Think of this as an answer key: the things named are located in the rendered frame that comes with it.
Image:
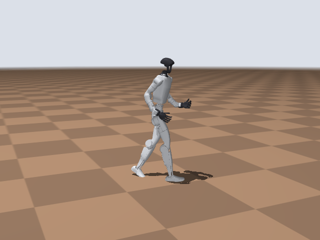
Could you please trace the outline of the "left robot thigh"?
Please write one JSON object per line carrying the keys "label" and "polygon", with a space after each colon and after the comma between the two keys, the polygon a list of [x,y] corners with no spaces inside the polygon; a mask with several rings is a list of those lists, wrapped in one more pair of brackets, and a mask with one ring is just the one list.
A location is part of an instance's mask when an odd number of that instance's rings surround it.
{"label": "left robot thigh", "polygon": [[149,149],[152,149],[157,143],[158,141],[160,140],[161,136],[159,134],[159,126],[154,126],[154,129],[153,129],[153,136],[152,136],[152,139],[148,139],[146,142],[145,142],[145,145],[147,148]]}

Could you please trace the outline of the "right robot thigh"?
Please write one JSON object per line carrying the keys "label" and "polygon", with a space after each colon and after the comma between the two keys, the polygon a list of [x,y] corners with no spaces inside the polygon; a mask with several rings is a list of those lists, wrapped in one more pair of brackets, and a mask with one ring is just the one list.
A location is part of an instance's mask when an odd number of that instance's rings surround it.
{"label": "right robot thigh", "polygon": [[160,151],[161,151],[161,147],[162,146],[166,146],[168,148],[168,150],[170,149],[170,133],[169,133],[169,129],[167,127],[166,122],[164,122],[163,120],[161,120],[159,118],[159,116],[153,115],[153,118],[151,119],[151,122],[154,126],[158,126],[158,132],[159,135],[161,137],[161,139],[163,140],[164,144],[162,144],[160,146]]}

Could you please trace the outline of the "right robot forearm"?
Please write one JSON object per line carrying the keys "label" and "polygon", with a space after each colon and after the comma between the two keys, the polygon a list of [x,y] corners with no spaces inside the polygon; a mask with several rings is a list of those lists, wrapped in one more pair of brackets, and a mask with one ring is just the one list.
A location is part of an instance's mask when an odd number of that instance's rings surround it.
{"label": "right robot forearm", "polygon": [[154,106],[153,100],[150,99],[150,95],[149,95],[148,93],[146,93],[146,94],[144,95],[144,99],[145,99],[146,104],[147,104],[148,107],[149,107],[149,110],[150,110],[153,114],[156,115],[156,114],[158,113],[158,111],[155,110],[156,107]]}

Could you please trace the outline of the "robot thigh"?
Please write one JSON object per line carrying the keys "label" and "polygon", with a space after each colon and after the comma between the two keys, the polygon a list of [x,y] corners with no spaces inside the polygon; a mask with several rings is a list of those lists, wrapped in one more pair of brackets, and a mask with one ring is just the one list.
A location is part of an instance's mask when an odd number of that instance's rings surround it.
{"label": "robot thigh", "polygon": [[146,142],[145,142],[145,145],[147,148],[149,149],[152,149],[157,143],[158,141],[160,140],[161,136],[159,134],[159,126],[154,126],[154,129],[153,129],[153,136],[152,136],[152,139],[148,139]]}
{"label": "robot thigh", "polygon": [[166,146],[168,148],[168,150],[170,149],[170,133],[169,133],[169,129],[167,127],[166,122],[164,122],[163,120],[161,120],[159,118],[159,116],[153,115],[153,118],[151,119],[151,122],[154,126],[158,126],[158,132],[159,135],[161,137],[161,139],[163,140],[164,144],[162,144],[160,146],[160,151],[161,151],[161,147],[162,146]]}

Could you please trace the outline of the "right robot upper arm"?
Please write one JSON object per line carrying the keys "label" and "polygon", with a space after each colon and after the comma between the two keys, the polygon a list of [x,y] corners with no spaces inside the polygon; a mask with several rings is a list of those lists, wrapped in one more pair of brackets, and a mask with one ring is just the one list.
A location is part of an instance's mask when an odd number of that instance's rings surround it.
{"label": "right robot upper arm", "polygon": [[[156,77],[154,80],[153,80],[153,82],[152,82],[152,84],[150,85],[150,87],[147,89],[147,91],[145,92],[145,94],[149,94],[149,96],[150,96],[150,99],[152,98],[152,92],[154,92],[155,90],[156,90],[156,88],[158,87],[158,86],[160,86],[162,83],[163,83],[163,78],[162,77]],[[145,94],[144,94],[144,96],[145,96]]]}

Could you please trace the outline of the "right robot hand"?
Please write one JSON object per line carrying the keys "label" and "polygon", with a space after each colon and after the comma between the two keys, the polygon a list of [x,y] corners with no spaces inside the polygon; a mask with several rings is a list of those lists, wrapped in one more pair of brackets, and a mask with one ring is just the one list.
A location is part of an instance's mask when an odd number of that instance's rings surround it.
{"label": "right robot hand", "polygon": [[156,115],[156,116],[159,116],[159,118],[160,118],[161,120],[163,120],[164,122],[168,123],[168,122],[171,120],[172,116],[166,115],[166,114],[170,114],[169,112],[161,112],[161,111],[158,110],[157,108],[155,108],[155,110],[158,111],[158,113],[155,114],[155,115]]}

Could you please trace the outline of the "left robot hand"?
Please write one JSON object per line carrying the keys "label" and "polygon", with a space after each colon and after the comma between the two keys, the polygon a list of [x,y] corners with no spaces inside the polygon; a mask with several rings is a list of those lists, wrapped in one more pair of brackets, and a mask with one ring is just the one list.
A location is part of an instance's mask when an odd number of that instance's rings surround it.
{"label": "left robot hand", "polygon": [[189,102],[188,101],[189,101],[189,99],[186,102],[179,102],[181,104],[180,104],[180,107],[178,107],[178,108],[185,108],[185,109],[188,108],[188,109],[190,109],[192,101],[191,100]]}

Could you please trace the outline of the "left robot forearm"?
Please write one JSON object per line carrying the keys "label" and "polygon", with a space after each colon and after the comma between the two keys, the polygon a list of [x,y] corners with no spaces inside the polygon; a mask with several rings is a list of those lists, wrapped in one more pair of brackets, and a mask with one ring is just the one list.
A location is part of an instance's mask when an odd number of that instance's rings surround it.
{"label": "left robot forearm", "polygon": [[170,98],[168,98],[168,102],[171,103],[175,108],[178,108],[181,106],[181,103],[176,102],[171,95],[170,95]]}

